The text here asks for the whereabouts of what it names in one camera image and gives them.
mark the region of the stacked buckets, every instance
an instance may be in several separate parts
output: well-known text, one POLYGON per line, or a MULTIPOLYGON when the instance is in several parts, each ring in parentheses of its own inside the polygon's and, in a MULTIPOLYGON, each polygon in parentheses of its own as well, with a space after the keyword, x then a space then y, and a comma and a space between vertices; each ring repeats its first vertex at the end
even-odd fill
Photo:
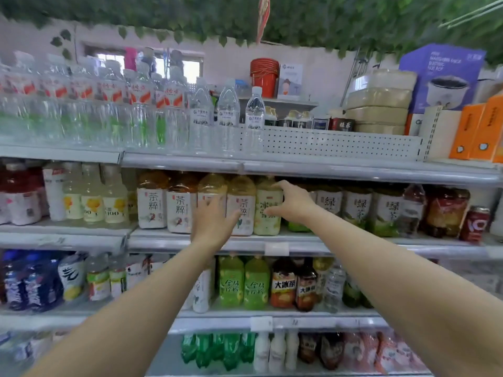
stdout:
POLYGON ((250 63, 253 86, 262 87, 262 98, 274 98, 280 63, 272 58, 256 58, 250 63))

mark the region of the water bottle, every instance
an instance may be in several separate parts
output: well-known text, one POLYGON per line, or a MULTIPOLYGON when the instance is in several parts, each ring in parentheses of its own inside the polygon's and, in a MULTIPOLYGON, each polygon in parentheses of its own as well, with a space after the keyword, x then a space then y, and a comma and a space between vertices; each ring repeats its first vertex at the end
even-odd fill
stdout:
POLYGON ((196 92, 192 95, 189 103, 190 129, 189 140, 192 150, 209 153, 213 142, 213 103, 210 93, 203 78, 197 78, 196 92))
POLYGON ((266 107, 262 100, 262 88, 251 88, 251 98, 247 104, 246 117, 244 119, 243 150, 247 154, 259 155, 264 148, 264 122, 266 107))
POLYGON ((241 139, 239 113, 236 80, 228 79, 217 103, 217 137, 221 140, 217 146, 224 152, 235 153, 239 151, 241 139))

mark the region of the bottle cap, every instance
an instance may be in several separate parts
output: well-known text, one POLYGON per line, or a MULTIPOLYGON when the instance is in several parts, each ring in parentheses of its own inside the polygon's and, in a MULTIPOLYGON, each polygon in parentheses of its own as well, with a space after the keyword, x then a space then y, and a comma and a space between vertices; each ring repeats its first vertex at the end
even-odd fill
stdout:
POLYGON ((252 91, 251 93, 253 95, 260 95, 260 96, 262 96, 262 88, 260 86, 253 86, 251 88, 251 91, 252 91))

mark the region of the forearm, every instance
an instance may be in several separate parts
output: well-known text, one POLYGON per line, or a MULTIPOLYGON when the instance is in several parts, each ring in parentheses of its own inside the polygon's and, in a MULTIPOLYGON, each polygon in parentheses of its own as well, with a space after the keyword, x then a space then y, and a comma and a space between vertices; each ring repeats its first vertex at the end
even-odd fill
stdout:
POLYGON ((467 365, 500 368, 503 341, 494 329, 500 327, 503 303, 497 298, 321 208, 309 214, 306 226, 434 372, 462 373, 467 365))
POLYGON ((215 249, 191 244, 74 329, 25 377, 143 377, 215 249))

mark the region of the green soda bottle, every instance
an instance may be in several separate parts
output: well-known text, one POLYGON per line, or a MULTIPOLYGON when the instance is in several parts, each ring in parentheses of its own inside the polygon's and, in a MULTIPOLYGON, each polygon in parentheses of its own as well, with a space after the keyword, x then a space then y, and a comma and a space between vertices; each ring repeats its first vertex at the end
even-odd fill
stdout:
POLYGON ((196 358, 196 352, 196 335, 184 335, 182 340, 182 360, 185 364, 188 364, 196 358))
POLYGON ((211 345, 211 356, 212 359, 223 360, 223 334, 214 333, 213 334, 213 344, 211 345))
POLYGON ((220 264, 220 302, 223 307, 238 307, 243 301, 244 265, 236 253, 220 264))
POLYGON ((255 332, 243 333, 241 335, 241 361, 242 362, 253 362, 255 354, 255 332))
POLYGON ((244 307, 247 310, 264 309, 269 300, 270 280, 269 266, 261 255, 247 262, 244 268, 244 307))
POLYGON ((226 333, 223 335, 223 364, 227 371, 235 369, 239 364, 240 333, 226 333))
POLYGON ((207 368, 211 362, 212 335, 196 335, 196 364, 198 368, 207 368))

